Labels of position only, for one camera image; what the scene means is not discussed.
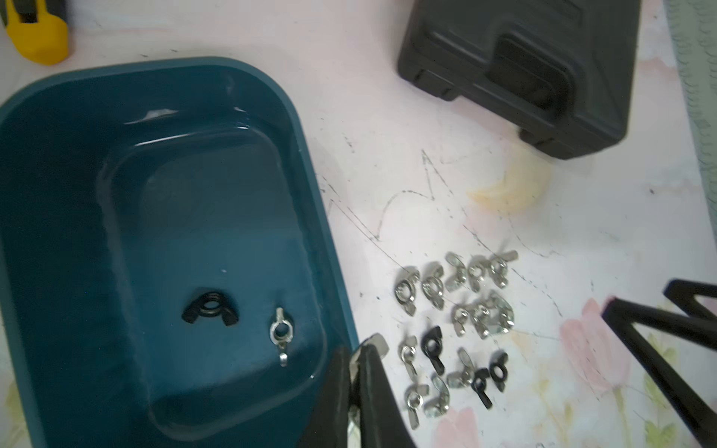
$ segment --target black plastic case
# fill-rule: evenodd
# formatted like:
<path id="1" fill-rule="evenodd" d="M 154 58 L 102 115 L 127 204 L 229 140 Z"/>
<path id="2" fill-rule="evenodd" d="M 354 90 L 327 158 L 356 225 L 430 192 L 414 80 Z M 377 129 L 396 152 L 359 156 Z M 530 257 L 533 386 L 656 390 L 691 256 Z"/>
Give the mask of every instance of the black plastic case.
<path id="1" fill-rule="evenodd" d="M 418 0 L 399 74 L 550 156 L 583 156 L 627 132 L 639 21 L 640 0 Z"/>

